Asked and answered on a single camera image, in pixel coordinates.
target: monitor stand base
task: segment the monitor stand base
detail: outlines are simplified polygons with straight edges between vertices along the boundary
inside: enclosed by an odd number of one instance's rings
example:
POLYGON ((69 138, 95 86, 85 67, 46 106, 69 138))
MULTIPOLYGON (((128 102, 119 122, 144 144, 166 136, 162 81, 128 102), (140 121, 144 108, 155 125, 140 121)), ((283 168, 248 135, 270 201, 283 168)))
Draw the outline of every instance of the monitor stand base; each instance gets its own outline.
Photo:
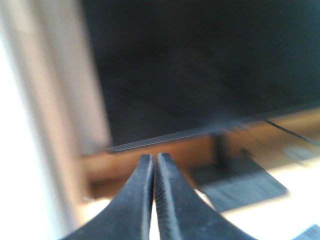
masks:
POLYGON ((287 193, 287 189, 248 156, 228 155, 225 134, 213 135, 216 163, 191 170, 199 190, 207 195, 215 210, 224 212, 287 193))

